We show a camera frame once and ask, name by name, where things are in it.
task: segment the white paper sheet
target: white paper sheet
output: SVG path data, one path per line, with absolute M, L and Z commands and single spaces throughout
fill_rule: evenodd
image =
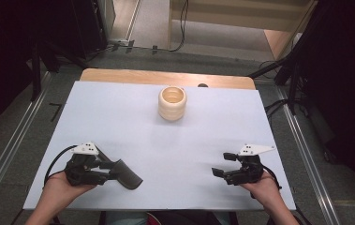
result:
M 52 160 L 70 145 L 94 142 L 111 160 L 121 158 L 143 182 L 128 190 L 117 181 L 85 193 L 68 208 L 91 210 L 206 209 L 256 210 L 262 206 L 242 187 L 228 186 L 212 168 L 238 170 L 223 153 L 245 143 L 275 145 L 259 92 L 184 87 L 185 116 L 168 122 L 157 113 L 165 85 L 75 82 L 37 171 L 24 209 L 34 209 Z M 260 155 L 277 175 L 281 194 L 295 209 L 277 151 Z M 70 153 L 53 167 L 63 170 Z

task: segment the black curtain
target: black curtain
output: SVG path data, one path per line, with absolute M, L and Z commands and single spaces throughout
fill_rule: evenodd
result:
M 25 63 L 31 57 L 31 6 L 31 1 L 0 0 L 0 114 L 32 81 Z
M 333 1 L 302 52 L 304 92 L 334 133 L 325 143 L 355 171 L 355 1 Z

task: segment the metal rail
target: metal rail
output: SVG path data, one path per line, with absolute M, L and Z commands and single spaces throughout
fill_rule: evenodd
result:
M 14 130 L 13 135 L 7 143 L 5 150 L 3 151 L 0 157 L 0 183 L 2 178 L 4 177 L 8 166 L 14 158 L 14 155 L 19 149 L 19 146 L 22 142 L 22 139 L 25 136 L 26 131 L 31 125 L 35 115 L 37 114 L 37 110 L 42 103 L 43 98 L 46 96 L 48 91 L 49 83 L 52 81 L 52 75 L 50 72 L 46 72 L 42 78 L 42 92 L 39 94 L 36 101 L 33 101 L 29 104 L 27 110 L 25 111 L 22 120 L 20 121 L 17 128 Z
M 276 87 L 277 95 L 280 99 L 287 99 L 287 95 L 284 90 L 280 87 Z M 337 213 L 334 209 L 332 199 L 329 196 L 329 193 L 320 177 L 317 166 L 315 165 L 314 160 L 312 159 L 311 152 L 306 140 L 303 136 L 303 132 L 300 128 L 299 122 L 295 115 L 293 115 L 287 105 L 284 106 L 285 115 L 288 119 L 288 124 L 290 125 L 291 131 L 293 133 L 294 139 L 296 140 L 297 146 L 299 148 L 301 157 L 303 159 L 303 164 L 308 172 L 309 179 L 314 188 L 315 194 L 318 198 L 318 203 L 323 212 L 323 216 L 327 224 L 329 225 L 339 225 L 340 220 L 338 219 Z

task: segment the wire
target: wire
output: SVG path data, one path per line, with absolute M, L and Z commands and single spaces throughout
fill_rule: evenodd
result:
M 265 63 L 276 63 L 276 61 L 274 61 L 274 60 L 264 61 L 264 62 L 262 62 L 262 63 L 259 65 L 259 69 L 261 69 L 262 65 L 264 65 Z M 265 76 L 265 74 L 262 74 L 261 76 L 263 76 L 263 77 L 265 77 L 265 78 L 267 78 L 267 79 L 272 79 L 272 78 L 270 78 L 270 77 Z
M 296 205 L 297 213 L 300 214 L 302 219 L 305 221 L 306 225 L 311 225 L 311 222 L 308 220 L 308 218 L 305 217 L 305 215 L 303 214 L 303 211 L 300 209 L 300 207 L 297 205 L 297 203 L 294 203 L 294 204 Z
M 16 217 L 14 217 L 13 221 L 10 223 L 10 225 L 13 225 L 14 223 L 16 223 L 17 219 L 20 217 L 20 215 L 22 214 L 22 211 L 24 211 L 24 209 L 21 209 L 20 212 L 16 215 Z
M 268 167 L 266 167 L 264 165 L 262 165 L 262 167 L 273 177 L 277 188 L 278 189 L 282 189 L 282 187 L 279 186 L 279 182 L 277 181 L 275 173 L 270 168 L 268 168 Z
M 267 114 L 267 119 L 268 122 L 270 124 L 271 127 L 271 131 L 272 133 L 274 133 L 274 128 L 273 128 L 273 115 L 279 111 L 282 106 L 284 106 L 285 104 L 299 104 L 300 105 L 300 111 L 303 112 L 303 114 L 308 117 L 308 109 L 307 106 L 304 104 L 303 100 L 301 98 L 296 98 L 293 99 L 292 101 L 289 101 L 289 99 L 281 99 L 281 100 L 277 100 L 276 102 L 274 102 L 273 104 L 264 107 L 265 113 Z
M 181 15 L 180 15 L 180 29 L 181 29 L 181 35 L 182 35 L 180 45 L 176 49 L 170 50 L 170 52 L 177 52 L 184 46 L 184 42 L 185 42 L 185 22 L 186 22 L 186 15 L 188 14 L 188 6 L 189 6 L 188 0 L 185 0 L 183 9 L 181 10 Z
M 98 55 L 100 54 L 100 52 L 94 52 L 93 56 L 89 59 L 87 59 L 86 61 L 84 61 L 85 63 L 88 63 L 90 61 L 92 61 L 93 59 L 95 59 Z
M 49 173 L 51 173 L 51 170 L 52 170 L 52 167 L 54 166 L 55 162 L 58 160 L 58 158 L 60 158 L 66 151 L 68 151 L 69 149 L 71 148 L 74 148 L 76 147 L 77 145 L 72 145 L 72 146 L 69 146 L 68 148 L 64 149 L 63 151 L 61 151 L 57 157 L 54 158 L 54 160 L 52 161 L 51 165 L 49 166 L 49 169 L 46 171 L 46 175 L 45 175 L 45 180 L 44 180 L 44 183 L 43 183 L 43 186 L 46 185 L 46 183 L 48 182 L 49 180 Z

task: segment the human hand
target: human hand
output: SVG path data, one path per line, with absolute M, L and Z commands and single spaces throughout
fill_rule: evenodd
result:
M 275 224 L 298 224 L 288 210 L 280 195 L 274 178 L 264 171 L 257 183 L 241 184 L 264 206 L 265 212 L 271 216 Z
M 266 210 L 275 202 L 283 201 L 274 178 L 265 171 L 257 183 L 241 184 L 241 187 L 250 191 Z
M 43 188 L 37 208 L 25 224 L 49 224 L 53 217 L 77 197 L 95 187 L 92 185 L 71 186 L 65 172 L 52 175 Z

